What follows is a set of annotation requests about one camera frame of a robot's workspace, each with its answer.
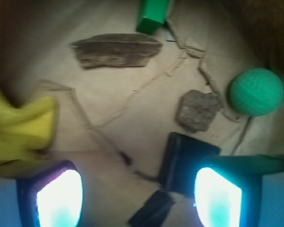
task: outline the debris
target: debris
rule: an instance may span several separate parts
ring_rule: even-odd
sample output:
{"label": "debris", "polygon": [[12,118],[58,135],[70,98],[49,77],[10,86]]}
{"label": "debris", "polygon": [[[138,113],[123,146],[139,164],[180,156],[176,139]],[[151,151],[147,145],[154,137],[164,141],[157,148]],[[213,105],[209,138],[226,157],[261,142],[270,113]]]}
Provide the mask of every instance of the debris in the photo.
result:
{"label": "debris", "polygon": [[190,90],[181,98],[176,121],[192,133],[207,131],[216,113],[223,108],[219,94]]}
{"label": "debris", "polygon": [[104,34],[71,44],[84,69],[96,66],[146,66],[162,44],[146,35]]}

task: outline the gray rock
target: gray rock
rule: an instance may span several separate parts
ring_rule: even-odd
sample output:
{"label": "gray rock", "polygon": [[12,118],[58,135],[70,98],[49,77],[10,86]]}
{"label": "gray rock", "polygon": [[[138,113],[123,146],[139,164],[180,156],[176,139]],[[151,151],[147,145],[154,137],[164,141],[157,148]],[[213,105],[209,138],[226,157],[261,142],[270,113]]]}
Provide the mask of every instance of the gray rock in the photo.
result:
{"label": "gray rock", "polygon": [[104,34],[71,44],[84,69],[96,66],[146,66],[162,44],[146,35]]}
{"label": "gray rock", "polygon": [[192,133],[207,131],[222,108],[218,93],[204,94],[191,90],[181,98],[176,121]]}

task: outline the green box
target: green box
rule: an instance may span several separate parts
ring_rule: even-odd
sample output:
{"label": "green box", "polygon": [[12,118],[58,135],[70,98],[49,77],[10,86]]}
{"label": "green box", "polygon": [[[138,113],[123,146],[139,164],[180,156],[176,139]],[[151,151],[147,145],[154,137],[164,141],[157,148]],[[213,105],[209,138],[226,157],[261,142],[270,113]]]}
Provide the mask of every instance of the green box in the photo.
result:
{"label": "green box", "polygon": [[169,0],[141,0],[136,31],[153,34],[164,25]]}

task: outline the textured ball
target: textured ball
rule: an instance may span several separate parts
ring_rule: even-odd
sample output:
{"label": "textured ball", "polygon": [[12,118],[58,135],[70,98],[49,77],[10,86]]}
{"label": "textured ball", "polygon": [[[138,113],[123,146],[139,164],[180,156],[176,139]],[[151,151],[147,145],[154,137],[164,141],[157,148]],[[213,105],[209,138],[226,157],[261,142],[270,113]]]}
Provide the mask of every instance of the textured ball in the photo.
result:
{"label": "textured ball", "polygon": [[261,68],[248,70],[238,76],[230,89],[233,106],[249,116],[262,116],[276,110],[283,97],[284,87],[280,78]]}

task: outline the black object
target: black object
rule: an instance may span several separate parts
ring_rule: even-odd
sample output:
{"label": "black object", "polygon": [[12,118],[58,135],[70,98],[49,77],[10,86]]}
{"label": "black object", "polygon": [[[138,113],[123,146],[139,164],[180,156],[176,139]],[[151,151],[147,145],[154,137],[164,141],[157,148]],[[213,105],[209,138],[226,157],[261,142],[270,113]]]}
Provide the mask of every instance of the black object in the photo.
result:
{"label": "black object", "polygon": [[160,170],[162,188],[192,198],[201,160],[219,153],[220,149],[214,145],[171,132]]}
{"label": "black object", "polygon": [[128,224],[131,227],[160,227],[175,202],[164,191],[156,191],[139,209]]}

